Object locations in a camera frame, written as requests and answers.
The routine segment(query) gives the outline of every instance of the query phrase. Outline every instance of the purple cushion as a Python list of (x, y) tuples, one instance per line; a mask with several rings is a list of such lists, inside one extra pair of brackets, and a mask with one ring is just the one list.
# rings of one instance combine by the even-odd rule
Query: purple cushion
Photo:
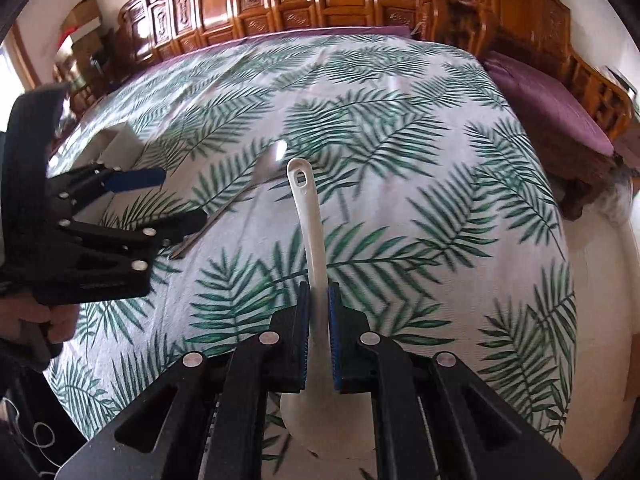
[(561, 82), (498, 52), (490, 52), (482, 64), (525, 129), (527, 124), (552, 128), (598, 153), (613, 155), (607, 134)]

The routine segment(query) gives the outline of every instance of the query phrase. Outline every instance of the human hand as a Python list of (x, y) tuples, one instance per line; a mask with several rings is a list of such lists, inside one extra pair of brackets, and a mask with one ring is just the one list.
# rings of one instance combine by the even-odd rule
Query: human hand
[(51, 343), (69, 341), (76, 332), (79, 313), (79, 305), (59, 305), (50, 309), (26, 292), (0, 298), (0, 337), (16, 341), (20, 337), (20, 320), (24, 320), (50, 323), (47, 339)]

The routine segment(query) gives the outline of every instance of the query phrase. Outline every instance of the spoon handle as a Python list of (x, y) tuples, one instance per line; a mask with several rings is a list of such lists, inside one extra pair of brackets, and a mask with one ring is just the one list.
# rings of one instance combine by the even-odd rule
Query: spoon handle
[(220, 206), (215, 213), (211, 214), (209, 216), (209, 218), (207, 218), (207, 222), (206, 224), (204, 224), (204, 227), (202, 229), (200, 229), (200, 231), (198, 231), (197, 233), (194, 233), (193, 235), (185, 238), (182, 243), (180, 245), (178, 245), (169, 255), (169, 259), (170, 260), (179, 260), (184, 258), (187, 255), (187, 252), (189, 252), (189, 250), (193, 247), (194, 243), (196, 243), (200, 237), (206, 233), (209, 228), (213, 225), (213, 223), (216, 221), (216, 219), (222, 214), (222, 212), (229, 207), (236, 198), (238, 198), (240, 195), (242, 195), (242, 193), (244, 193), (247, 189), (249, 189), (252, 186), (252, 183), (249, 182), (247, 184), (245, 184), (244, 186), (242, 186), (242, 189), (240, 191), (238, 191), (235, 195), (233, 195), (229, 200), (227, 200), (225, 203), (223, 203), (222, 206)]

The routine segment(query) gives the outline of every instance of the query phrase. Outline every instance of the wooden armrest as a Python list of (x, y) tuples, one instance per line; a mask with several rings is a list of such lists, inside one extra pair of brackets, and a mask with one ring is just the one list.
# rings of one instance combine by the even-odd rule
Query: wooden armrest
[(564, 85), (610, 140), (626, 130), (634, 107), (622, 88), (588, 65), (573, 49), (562, 71)]
[(494, 40), (498, 20), (487, 7), (459, 0), (422, 0), (420, 39), (456, 46), (481, 57)]

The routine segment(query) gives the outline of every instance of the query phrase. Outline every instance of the beige floor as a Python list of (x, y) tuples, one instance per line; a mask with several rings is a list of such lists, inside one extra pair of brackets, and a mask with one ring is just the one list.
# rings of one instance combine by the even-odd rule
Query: beige floor
[(623, 396), (634, 311), (628, 255), (636, 252), (629, 250), (630, 229), (616, 229), (593, 210), (564, 228), (574, 270), (578, 350), (561, 447), (584, 480), (591, 480), (626, 437), (633, 408)]

